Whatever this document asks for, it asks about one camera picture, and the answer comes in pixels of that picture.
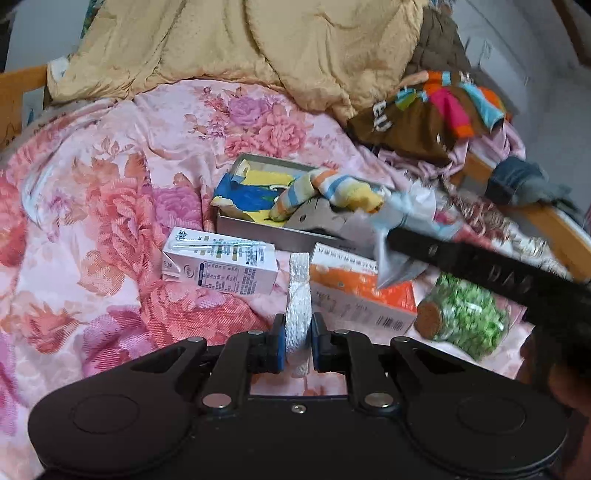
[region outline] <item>orange box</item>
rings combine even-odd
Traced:
[[[377,280],[374,260],[316,244],[310,260],[316,310],[329,320],[380,326],[402,335],[417,318],[413,284],[404,282],[378,290]]]

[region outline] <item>wooden bed frame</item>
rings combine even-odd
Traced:
[[[46,66],[0,74],[0,150],[21,132],[23,93],[41,88],[46,82]],[[486,184],[491,172],[489,164],[469,154],[464,169],[453,176],[452,182],[459,185],[470,177]],[[525,216],[540,231],[540,235],[548,240],[554,254],[576,280],[586,281],[591,278],[591,239],[580,228],[552,207],[532,205],[513,210]]]

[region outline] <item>white carton box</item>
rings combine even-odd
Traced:
[[[412,282],[377,290],[374,260],[316,244],[310,260],[310,290],[315,311],[327,325],[354,322],[402,335],[417,318]]]
[[[179,246],[191,242],[219,245]],[[236,242],[242,242],[242,246],[232,246]],[[175,227],[163,249],[162,278],[165,280],[193,281],[205,288],[251,295],[271,293],[277,274],[273,244]]]

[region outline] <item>glass jar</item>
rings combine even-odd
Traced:
[[[418,305],[415,328],[428,340],[447,341],[474,360],[490,355],[509,330],[509,315],[488,290],[442,274]]]

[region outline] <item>white gauze roll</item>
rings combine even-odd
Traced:
[[[308,329],[312,320],[310,254],[290,255],[290,287],[285,313],[285,350],[289,372],[305,377],[310,370]]]

